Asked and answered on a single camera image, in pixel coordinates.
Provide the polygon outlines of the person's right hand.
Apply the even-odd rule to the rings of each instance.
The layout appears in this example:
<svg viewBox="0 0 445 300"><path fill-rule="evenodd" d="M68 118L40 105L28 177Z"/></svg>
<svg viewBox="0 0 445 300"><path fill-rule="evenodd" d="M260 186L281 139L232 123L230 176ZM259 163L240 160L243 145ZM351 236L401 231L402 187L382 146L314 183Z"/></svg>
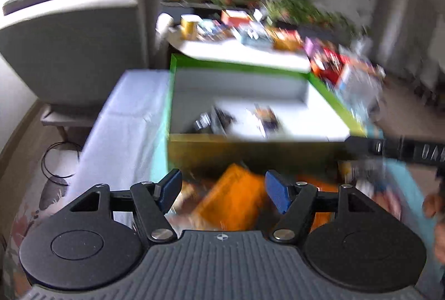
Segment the person's right hand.
<svg viewBox="0 0 445 300"><path fill-rule="evenodd" d="M427 195L422 205L423 213L427 218L435 219L434 227L434 254L441 263L445 263L445 228L444 228L444 193Z"/></svg>

